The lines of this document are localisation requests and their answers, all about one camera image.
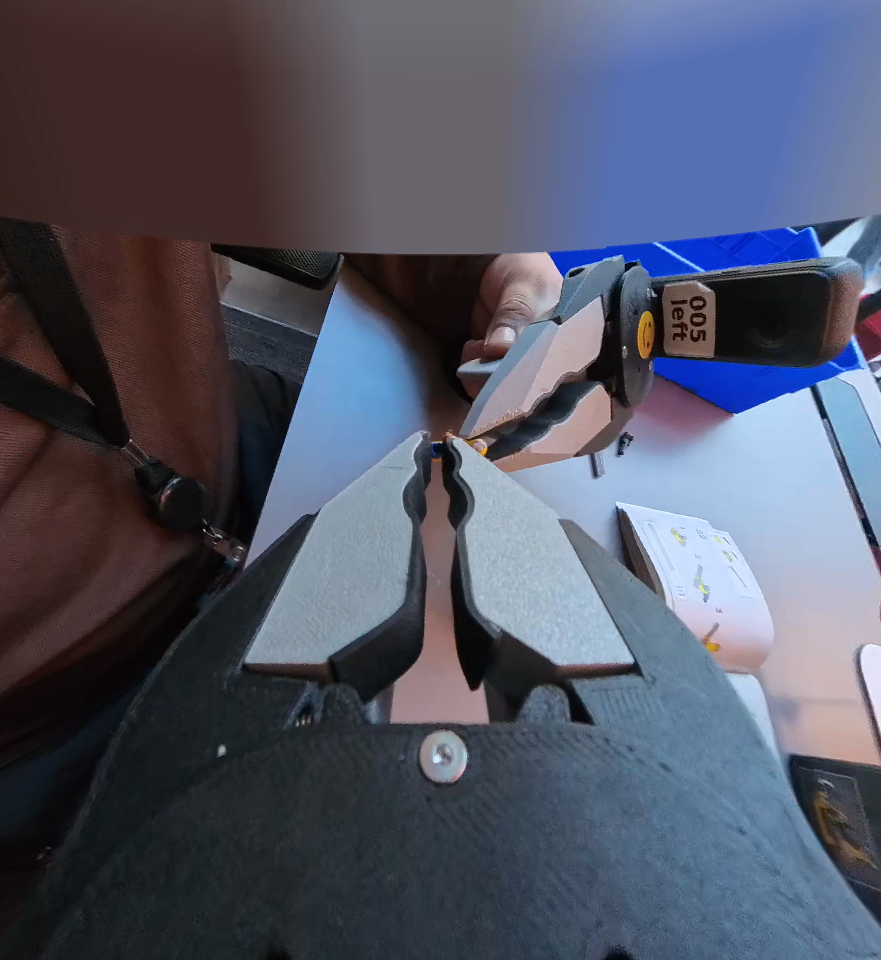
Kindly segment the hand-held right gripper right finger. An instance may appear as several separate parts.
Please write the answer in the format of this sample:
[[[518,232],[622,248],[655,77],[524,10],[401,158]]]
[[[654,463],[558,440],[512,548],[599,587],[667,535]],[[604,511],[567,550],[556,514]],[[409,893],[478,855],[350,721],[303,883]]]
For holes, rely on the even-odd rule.
[[[455,546],[458,662],[489,721],[537,687],[637,673],[637,662],[556,512],[460,438],[442,443]]]

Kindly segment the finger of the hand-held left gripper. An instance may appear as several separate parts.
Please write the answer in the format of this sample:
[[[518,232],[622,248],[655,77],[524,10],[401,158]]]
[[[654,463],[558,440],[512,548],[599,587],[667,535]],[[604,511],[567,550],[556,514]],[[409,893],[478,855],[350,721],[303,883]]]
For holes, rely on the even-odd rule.
[[[605,312],[599,295],[567,318],[530,325],[494,363],[456,434],[492,443],[535,414],[562,385],[599,382],[588,371],[601,354]]]
[[[613,443],[633,414],[602,383],[566,383],[534,414],[494,438],[485,456],[513,473],[590,455]]]

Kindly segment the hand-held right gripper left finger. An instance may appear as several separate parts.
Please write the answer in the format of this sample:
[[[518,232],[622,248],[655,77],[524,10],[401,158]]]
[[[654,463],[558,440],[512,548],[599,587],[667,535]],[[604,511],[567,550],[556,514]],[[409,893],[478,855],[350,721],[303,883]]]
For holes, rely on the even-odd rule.
[[[310,517],[243,667],[369,703],[423,651],[432,443],[417,431]]]

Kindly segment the small lego assembly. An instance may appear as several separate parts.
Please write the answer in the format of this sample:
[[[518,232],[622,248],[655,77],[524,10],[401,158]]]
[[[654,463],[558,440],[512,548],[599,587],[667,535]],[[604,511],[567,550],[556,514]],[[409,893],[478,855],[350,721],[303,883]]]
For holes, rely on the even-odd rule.
[[[434,462],[442,461],[445,455],[445,450],[447,449],[447,445],[455,440],[465,443],[469,448],[471,448],[471,450],[474,450],[482,457],[486,457],[488,455],[490,445],[487,442],[487,438],[463,438],[455,433],[447,431],[443,434],[442,438],[431,441],[431,459]]]

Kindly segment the lego instruction booklet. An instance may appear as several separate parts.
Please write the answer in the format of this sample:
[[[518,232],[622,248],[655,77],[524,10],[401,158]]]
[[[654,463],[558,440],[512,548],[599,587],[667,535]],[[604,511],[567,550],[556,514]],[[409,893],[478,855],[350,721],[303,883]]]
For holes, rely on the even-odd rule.
[[[722,669],[756,674],[774,626],[759,582],[730,533],[703,519],[615,504],[626,564]]]

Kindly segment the black lego box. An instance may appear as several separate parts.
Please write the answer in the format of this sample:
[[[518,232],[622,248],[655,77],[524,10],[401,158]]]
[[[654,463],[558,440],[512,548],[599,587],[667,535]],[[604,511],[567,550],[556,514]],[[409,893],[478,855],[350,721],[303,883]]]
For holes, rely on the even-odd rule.
[[[881,766],[792,754],[788,771],[822,846],[881,925]]]

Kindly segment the person's left hand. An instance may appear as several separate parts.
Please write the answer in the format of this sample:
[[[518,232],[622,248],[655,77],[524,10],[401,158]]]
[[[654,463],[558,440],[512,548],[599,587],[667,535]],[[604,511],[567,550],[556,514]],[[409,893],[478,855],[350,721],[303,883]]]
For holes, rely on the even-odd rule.
[[[460,362],[504,357],[524,330],[553,315],[562,288],[549,252],[496,255],[482,273]]]

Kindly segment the blue plastic bin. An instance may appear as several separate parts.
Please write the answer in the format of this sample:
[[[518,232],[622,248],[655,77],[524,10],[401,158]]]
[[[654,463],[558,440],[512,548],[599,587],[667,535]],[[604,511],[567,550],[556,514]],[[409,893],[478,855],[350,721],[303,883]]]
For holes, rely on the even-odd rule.
[[[554,250],[557,269],[569,270],[604,258],[639,261],[653,278],[817,258],[822,244],[814,226],[698,237],[665,243]],[[822,381],[866,369],[855,340],[833,361],[810,368],[710,364],[690,359],[658,359],[654,372],[731,414],[754,409]]]

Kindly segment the black badge reel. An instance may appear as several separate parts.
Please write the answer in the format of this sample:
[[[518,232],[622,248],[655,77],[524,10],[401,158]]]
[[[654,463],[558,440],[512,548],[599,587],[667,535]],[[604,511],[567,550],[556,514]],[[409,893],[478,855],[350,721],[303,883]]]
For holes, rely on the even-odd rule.
[[[208,519],[210,496],[204,484],[149,456],[133,439],[120,452],[133,467],[147,510],[160,526],[173,533],[197,534],[232,568],[242,565],[247,546]]]

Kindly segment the dark laptop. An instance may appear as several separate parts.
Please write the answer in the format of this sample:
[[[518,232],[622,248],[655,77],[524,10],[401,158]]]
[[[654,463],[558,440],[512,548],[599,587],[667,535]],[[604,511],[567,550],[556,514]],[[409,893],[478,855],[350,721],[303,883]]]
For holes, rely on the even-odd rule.
[[[881,552],[881,392],[859,369],[812,390],[868,540]]]

